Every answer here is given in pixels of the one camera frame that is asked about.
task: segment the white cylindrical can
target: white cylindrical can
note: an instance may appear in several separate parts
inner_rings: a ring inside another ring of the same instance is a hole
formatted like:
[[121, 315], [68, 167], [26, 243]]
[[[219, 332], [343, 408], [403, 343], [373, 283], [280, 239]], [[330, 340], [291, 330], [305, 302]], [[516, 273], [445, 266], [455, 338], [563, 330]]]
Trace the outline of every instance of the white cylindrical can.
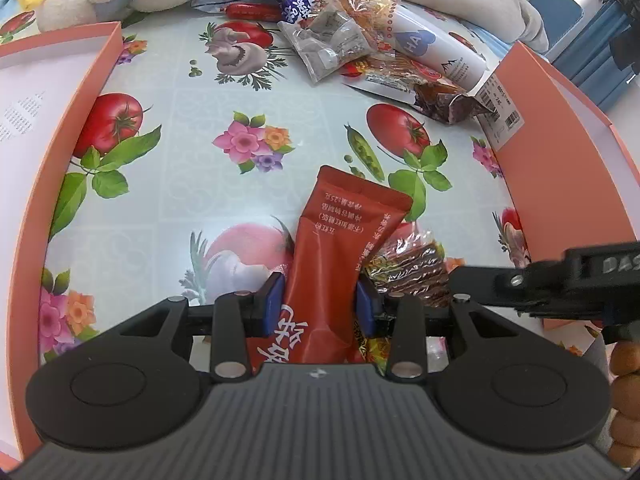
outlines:
[[486, 62], [469, 47], [401, 5], [394, 5], [388, 18], [386, 40], [396, 50], [467, 91], [478, 84]]

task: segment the red and gold snack package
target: red and gold snack package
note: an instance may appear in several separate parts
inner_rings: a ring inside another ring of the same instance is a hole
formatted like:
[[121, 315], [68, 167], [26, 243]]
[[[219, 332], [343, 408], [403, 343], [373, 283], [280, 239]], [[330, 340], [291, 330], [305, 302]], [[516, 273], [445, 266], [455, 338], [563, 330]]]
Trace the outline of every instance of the red and gold snack package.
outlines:
[[252, 365], [336, 364], [357, 354], [353, 297], [360, 268], [411, 209], [388, 187], [323, 166], [298, 223], [275, 334], [249, 342]]

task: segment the red packet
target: red packet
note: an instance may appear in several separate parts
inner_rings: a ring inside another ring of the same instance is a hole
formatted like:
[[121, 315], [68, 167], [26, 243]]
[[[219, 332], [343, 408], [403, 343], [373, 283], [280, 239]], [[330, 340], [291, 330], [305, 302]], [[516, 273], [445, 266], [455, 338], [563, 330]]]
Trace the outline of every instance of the red packet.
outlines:
[[275, 334], [249, 343], [252, 365], [343, 363], [353, 355], [360, 267], [411, 209], [408, 195], [323, 166], [298, 223]]

